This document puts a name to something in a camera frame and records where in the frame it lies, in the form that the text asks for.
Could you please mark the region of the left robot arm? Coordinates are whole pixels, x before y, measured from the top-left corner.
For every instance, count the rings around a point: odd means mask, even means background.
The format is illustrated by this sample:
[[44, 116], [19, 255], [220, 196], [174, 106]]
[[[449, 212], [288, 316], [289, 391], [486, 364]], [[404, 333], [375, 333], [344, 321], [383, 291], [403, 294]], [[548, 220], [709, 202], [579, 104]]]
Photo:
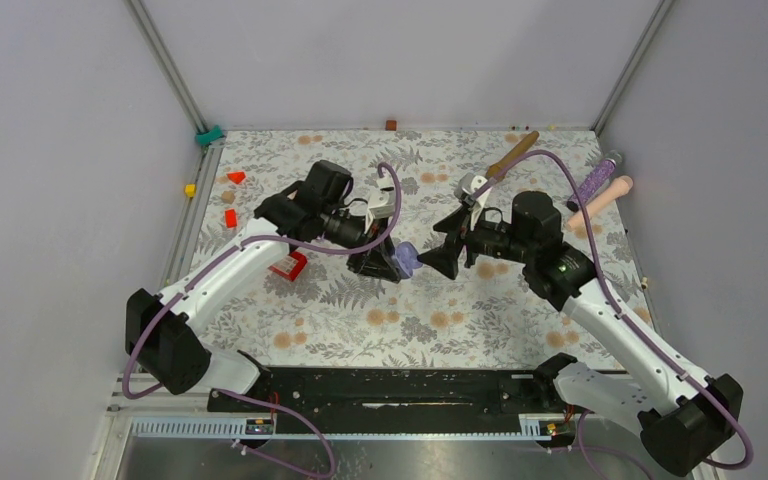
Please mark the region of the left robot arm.
[[152, 294], [133, 293], [126, 305], [125, 347], [129, 355], [121, 388], [128, 399], [159, 389], [173, 395], [196, 386], [231, 391], [248, 411], [269, 401], [261, 368], [243, 353], [201, 340], [208, 324], [241, 290], [258, 286], [271, 266], [300, 249], [344, 256], [360, 276], [399, 283], [391, 232], [402, 207], [395, 169], [377, 166], [378, 190], [353, 215], [346, 201], [354, 179], [345, 168], [315, 162], [307, 176], [267, 197], [252, 219], [209, 260]]

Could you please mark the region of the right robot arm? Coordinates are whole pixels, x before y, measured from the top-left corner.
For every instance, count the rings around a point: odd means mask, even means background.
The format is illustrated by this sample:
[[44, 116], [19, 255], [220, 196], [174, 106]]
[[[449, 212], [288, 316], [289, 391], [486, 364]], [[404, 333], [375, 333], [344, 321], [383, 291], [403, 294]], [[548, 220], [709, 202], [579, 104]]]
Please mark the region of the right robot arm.
[[660, 338], [601, 276], [594, 261], [563, 238], [562, 218], [543, 192], [514, 197], [508, 221], [486, 219], [469, 200], [434, 225], [444, 242], [418, 260], [449, 279], [480, 256], [520, 263], [529, 289], [584, 327], [633, 382], [600, 374], [557, 354], [534, 372], [535, 402], [557, 412], [572, 404], [637, 435], [650, 457], [683, 477], [736, 432], [743, 400], [729, 374], [713, 377]]

